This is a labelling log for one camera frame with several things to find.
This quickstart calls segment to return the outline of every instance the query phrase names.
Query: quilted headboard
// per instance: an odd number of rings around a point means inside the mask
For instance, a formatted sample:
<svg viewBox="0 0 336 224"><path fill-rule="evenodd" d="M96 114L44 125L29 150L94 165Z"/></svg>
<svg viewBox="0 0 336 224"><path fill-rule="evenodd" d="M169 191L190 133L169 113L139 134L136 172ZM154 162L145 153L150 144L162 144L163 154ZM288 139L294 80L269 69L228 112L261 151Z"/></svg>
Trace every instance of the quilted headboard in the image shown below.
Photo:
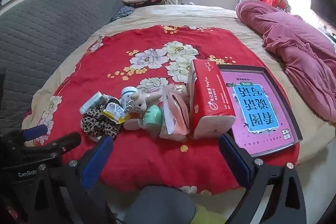
<svg viewBox="0 0 336 224"><path fill-rule="evenodd" d="M6 69L1 133L21 128L34 93L122 0L25 0L0 16L0 68Z"/></svg>

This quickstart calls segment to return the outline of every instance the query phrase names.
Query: television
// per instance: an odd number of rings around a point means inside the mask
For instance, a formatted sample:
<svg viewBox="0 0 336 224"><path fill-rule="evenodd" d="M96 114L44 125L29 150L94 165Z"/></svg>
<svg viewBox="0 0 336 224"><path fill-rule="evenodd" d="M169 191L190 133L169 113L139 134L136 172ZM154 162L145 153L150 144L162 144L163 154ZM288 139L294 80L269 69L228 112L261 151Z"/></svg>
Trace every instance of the television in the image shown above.
<svg viewBox="0 0 336 224"><path fill-rule="evenodd" d="M333 0L311 0L310 9L336 28L336 4Z"/></svg>

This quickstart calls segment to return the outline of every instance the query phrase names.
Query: leopard print fabric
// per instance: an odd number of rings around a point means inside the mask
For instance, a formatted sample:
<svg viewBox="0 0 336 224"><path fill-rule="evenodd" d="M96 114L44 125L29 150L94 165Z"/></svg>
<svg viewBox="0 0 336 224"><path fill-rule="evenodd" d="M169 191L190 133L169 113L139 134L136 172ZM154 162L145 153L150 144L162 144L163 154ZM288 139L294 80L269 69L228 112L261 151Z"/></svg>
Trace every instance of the leopard print fabric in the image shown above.
<svg viewBox="0 0 336 224"><path fill-rule="evenodd" d="M104 109L105 106L97 105L84 113L81 119L81 128L89 137L97 138L106 134L115 139L121 125L103 115Z"/></svg>

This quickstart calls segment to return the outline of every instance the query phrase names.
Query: beige bed sheet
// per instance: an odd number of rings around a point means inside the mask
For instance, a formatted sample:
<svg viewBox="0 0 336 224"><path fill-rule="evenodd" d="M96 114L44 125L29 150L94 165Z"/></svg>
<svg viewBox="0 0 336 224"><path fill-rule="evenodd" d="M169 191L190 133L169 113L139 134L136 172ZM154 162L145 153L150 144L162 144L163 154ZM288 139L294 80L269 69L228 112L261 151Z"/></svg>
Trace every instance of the beige bed sheet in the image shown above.
<svg viewBox="0 0 336 224"><path fill-rule="evenodd" d="M243 44L252 50L271 70L289 98L303 135L298 163L313 157L335 137L334 126L323 121L310 110L283 72L281 64L262 48L263 39L241 22L235 11L197 5L161 5L139 8L132 15L118 19L96 31L83 45L70 54L45 85L36 92L31 104L32 114L23 121L22 128L30 128L38 124L51 96L64 79L71 74L86 50L98 40L100 35L112 36L126 30L142 29L154 25L223 28L233 32Z"/></svg>

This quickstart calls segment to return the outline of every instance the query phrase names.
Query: bolt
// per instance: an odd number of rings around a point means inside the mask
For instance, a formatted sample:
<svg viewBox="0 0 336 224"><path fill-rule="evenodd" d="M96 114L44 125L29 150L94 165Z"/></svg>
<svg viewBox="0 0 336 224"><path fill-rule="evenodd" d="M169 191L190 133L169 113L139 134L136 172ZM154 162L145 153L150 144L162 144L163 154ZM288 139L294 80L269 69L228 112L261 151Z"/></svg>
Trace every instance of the bolt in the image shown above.
<svg viewBox="0 0 336 224"><path fill-rule="evenodd" d="M42 170L44 170L44 169L45 169L45 164L41 164L41 165L39 166L39 170L42 171Z"/></svg>
<svg viewBox="0 0 336 224"><path fill-rule="evenodd" d="M286 164L286 166L287 166L289 169L294 169L294 164L291 163L291 162L288 162L288 163Z"/></svg>
<svg viewBox="0 0 336 224"><path fill-rule="evenodd" d="M258 165L258 166L261 166L261 165L264 164L264 161L263 161L262 159L255 159L255 160L254 160L254 163L255 163L256 165Z"/></svg>
<svg viewBox="0 0 336 224"><path fill-rule="evenodd" d="M75 166L77 165L77 163L78 163L78 161L76 161L76 160L71 160L71 161L69 162L69 166L71 166L71 167L75 167Z"/></svg>

